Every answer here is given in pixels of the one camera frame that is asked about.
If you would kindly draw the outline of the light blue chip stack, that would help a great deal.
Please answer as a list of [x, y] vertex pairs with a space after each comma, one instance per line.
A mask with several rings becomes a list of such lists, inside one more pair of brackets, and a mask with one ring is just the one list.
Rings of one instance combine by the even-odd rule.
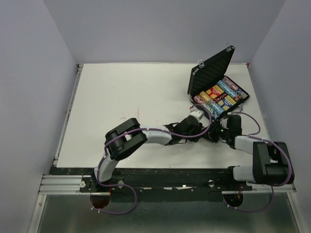
[[241, 99], [240, 95], [233, 91], [230, 87], [225, 88], [225, 92], [229, 95], [234, 101], [239, 101]]
[[226, 91], [226, 90], [230, 90], [230, 87], [224, 83], [222, 80], [219, 80], [217, 82], [217, 85], [223, 90], [223, 91]]
[[224, 109], [213, 101], [210, 102], [210, 106], [218, 115], [220, 115], [224, 112]]

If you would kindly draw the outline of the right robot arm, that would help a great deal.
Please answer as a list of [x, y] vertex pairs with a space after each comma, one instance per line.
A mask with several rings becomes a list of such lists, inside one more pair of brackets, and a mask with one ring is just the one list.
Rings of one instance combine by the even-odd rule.
[[257, 138], [254, 134], [243, 135], [240, 115], [227, 115], [225, 127], [219, 120], [214, 121], [203, 138], [213, 143], [222, 140], [230, 148], [252, 156], [251, 165], [228, 167], [228, 175], [223, 180], [229, 190], [235, 190], [241, 182], [270, 186], [294, 182], [294, 170], [286, 143]]

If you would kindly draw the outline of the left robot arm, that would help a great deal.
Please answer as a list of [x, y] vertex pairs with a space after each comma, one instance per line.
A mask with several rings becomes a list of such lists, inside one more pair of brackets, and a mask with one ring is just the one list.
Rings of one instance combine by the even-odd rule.
[[182, 140], [197, 142], [209, 127], [204, 128], [200, 117], [192, 115], [160, 128], [141, 126], [136, 118], [131, 118], [105, 135], [104, 154], [94, 168], [91, 186], [98, 192], [104, 191], [119, 161], [128, 158], [143, 144], [172, 146]]

